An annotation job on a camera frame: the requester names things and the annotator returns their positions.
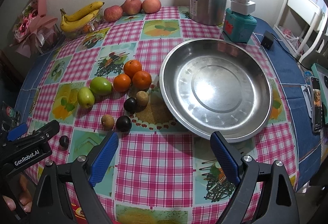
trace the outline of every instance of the yellow banana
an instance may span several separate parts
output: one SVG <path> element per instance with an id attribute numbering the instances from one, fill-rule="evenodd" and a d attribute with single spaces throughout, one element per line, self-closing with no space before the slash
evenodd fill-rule
<path id="1" fill-rule="evenodd" d="M 90 14 L 76 21 L 66 21 L 65 14 L 61 11 L 62 21 L 60 23 L 60 28 L 64 32 L 73 32 L 79 28 L 82 28 L 85 24 L 87 24 L 90 20 L 92 20 L 99 12 L 99 9 L 92 11 Z"/>
<path id="2" fill-rule="evenodd" d="M 61 9 L 60 11 L 63 11 L 65 14 L 66 21 L 77 21 L 83 17 L 85 17 L 87 14 L 91 13 L 94 10 L 100 9 L 103 6 L 104 2 L 97 1 L 93 2 L 92 4 L 89 4 L 85 7 L 82 7 L 79 11 L 76 11 L 72 15 L 66 15 L 65 11 Z"/>

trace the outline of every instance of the finger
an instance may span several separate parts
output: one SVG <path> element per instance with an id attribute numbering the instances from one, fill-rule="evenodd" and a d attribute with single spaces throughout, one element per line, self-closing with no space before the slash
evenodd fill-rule
<path id="1" fill-rule="evenodd" d="M 7 196 L 2 196 L 11 211 L 16 209 L 15 202 Z"/>
<path id="2" fill-rule="evenodd" d="M 22 203 L 22 205 L 26 205 L 29 202 L 31 202 L 32 201 L 32 196 L 31 196 L 30 192 L 28 190 L 22 192 L 19 195 L 19 201 Z"/>
<path id="3" fill-rule="evenodd" d="M 22 188 L 22 191 L 27 190 L 27 178 L 23 174 L 21 174 L 19 177 L 19 184 Z"/>
<path id="4" fill-rule="evenodd" d="M 23 209 L 26 213 L 31 212 L 32 202 L 29 202 L 27 205 L 24 205 Z"/>

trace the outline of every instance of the power adapter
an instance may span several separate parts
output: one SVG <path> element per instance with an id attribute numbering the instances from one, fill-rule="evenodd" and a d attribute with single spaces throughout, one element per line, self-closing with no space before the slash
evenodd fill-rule
<path id="1" fill-rule="evenodd" d="M 263 35 L 263 39 L 261 41 L 261 45 L 270 50 L 271 46 L 273 45 L 273 34 L 268 32 L 268 31 L 265 31 L 264 35 Z"/>

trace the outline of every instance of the metal bowl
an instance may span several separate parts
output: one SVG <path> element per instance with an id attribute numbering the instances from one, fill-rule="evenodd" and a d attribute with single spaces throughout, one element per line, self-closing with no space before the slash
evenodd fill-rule
<path id="1" fill-rule="evenodd" d="M 220 131 L 230 143 L 253 137 L 267 124 L 271 85 L 260 65 L 240 47 L 217 39 L 193 39 L 165 57 L 159 76 L 174 117 L 209 140 Z"/>

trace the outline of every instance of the pink checkered tablecloth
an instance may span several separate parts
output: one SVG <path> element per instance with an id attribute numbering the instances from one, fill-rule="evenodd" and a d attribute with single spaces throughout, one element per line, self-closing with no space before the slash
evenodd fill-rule
<path id="1" fill-rule="evenodd" d="M 215 162 L 209 141 L 176 122 L 165 110 L 160 95 L 158 74 L 171 49 L 191 38 L 229 41 L 221 27 L 193 22 L 187 10 L 186 7 L 163 7 L 151 15 L 124 16 L 115 23 L 103 23 L 99 30 L 84 37 L 66 41 L 42 77 L 34 98 L 35 106 L 27 120 L 29 133 L 53 119 L 60 122 L 60 132 L 49 143 L 53 150 L 50 158 L 61 164 L 86 155 L 92 146 L 100 143 L 106 134 L 100 122 L 104 114 L 111 114 L 115 119 L 127 114 L 132 119 L 131 131 L 119 136 L 116 155 L 103 181 L 95 186 L 109 217 L 123 223 L 129 223 L 132 217 L 163 223 L 215 223 L 235 189 Z M 255 37 L 247 44 L 238 45 L 258 61 L 268 76 L 275 108 L 268 125 L 236 147 L 259 162 L 283 161 L 296 189 L 296 141 L 281 84 Z M 118 61 L 108 65 L 107 61 L 115 55 Z M 79 107 L 76 101 L 79 88 L 88 86 L 97 75 L 113 81 L 123 72 L 123 64 L 131 59 L 139 60 L 143 69 L 151 74 L 150 104 L 163 111 L 163 118 L 157 117 L 154 121 L 147 114 L 125 112 L 123 103 L 133 95 L 133 89 L 96 97 L 96 103 L 89 110 Z M 63 99 L 71 104 L 70 111 L 62 105 Z M 66 151 L 59 146 L 62 135 L 70 139 Z M 27 170 L 35 182 L 44 165 L 45 160 Z M 78 204 L 73 185 L 67 184 L 67 187 L 71 201 Z M 252 218 L 259 196 L 260 184 L 245 220 Z"/>

